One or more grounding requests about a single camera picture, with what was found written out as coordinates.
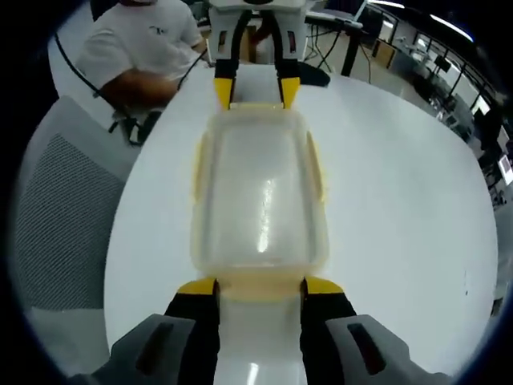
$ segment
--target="white round table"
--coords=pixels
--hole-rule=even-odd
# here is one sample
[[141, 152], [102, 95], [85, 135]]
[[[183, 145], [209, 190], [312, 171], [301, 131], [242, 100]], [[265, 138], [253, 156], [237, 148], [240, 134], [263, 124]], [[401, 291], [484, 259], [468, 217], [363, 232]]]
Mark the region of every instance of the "white round table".
[[[105, 274], [110, 347], [199, 277], [189, 253], [192, 169], [219, 110], [212, 78], [192, 72], [123, 191]], [[236, 99], [278, 100], [277, 92], [273, 67], [240, 67]], [[301, 87], [293, 108], [313, 133], [327, 184], [330, 254], [318, 275], [402, 338], [418, 365], [454, 374], [485, 329], [497, 270], [491, 200], [471, 150], [413, 104], [339, 75], [327, 89]]]

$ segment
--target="plastic food container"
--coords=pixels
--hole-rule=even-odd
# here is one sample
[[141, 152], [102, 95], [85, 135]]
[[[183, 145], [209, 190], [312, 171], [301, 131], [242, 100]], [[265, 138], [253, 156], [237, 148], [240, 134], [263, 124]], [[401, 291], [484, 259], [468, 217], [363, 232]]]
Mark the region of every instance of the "plastic food container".
[[297, 294], [327, 258], [317, 152], [296, 111], [241, 104], [213, 116], [193, 193], [192, 260], [224, 295]]

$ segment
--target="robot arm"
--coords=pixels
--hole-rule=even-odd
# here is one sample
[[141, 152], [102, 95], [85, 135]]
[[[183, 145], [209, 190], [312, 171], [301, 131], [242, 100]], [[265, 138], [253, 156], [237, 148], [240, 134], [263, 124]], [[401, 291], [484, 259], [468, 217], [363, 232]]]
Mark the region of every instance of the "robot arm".
[[305, 45], [305, 0], [211, 0], [210, 55], [216, 62], [215, 89], [223, 109], [232, 102], [240, 41], [253, 15], [260, 12], [274, 41], [274, 62], [284, 108], [290, 108], [299, 89], [297, 60]]

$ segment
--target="white t-shirt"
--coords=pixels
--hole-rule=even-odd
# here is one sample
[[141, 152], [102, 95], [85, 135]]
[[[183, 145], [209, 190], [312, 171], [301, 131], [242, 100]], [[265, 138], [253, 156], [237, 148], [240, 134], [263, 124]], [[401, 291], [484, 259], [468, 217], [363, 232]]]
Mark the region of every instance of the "white t-shirt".
[[201, 41], [196, 20], [181, 0], [117, 4], [95, 22], [76, 66], [97, 88], [132, 68], [177, 79], [197, 59], [191, 47]]

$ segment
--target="gray chair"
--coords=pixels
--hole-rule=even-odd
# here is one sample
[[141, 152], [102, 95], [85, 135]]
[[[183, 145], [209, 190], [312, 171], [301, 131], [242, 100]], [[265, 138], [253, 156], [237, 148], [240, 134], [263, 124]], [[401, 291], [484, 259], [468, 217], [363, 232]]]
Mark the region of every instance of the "gray chair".
[[109, 357], [107, 248], [137, 154], [62, 97], [37, 127], [19, 170], [11, 277], [36, 335], [67, 375], [90, 373]]
[[495, 211], [495, 224], [499, 251], [495, 299], [500, 299], [513, 280], [513, 201]]

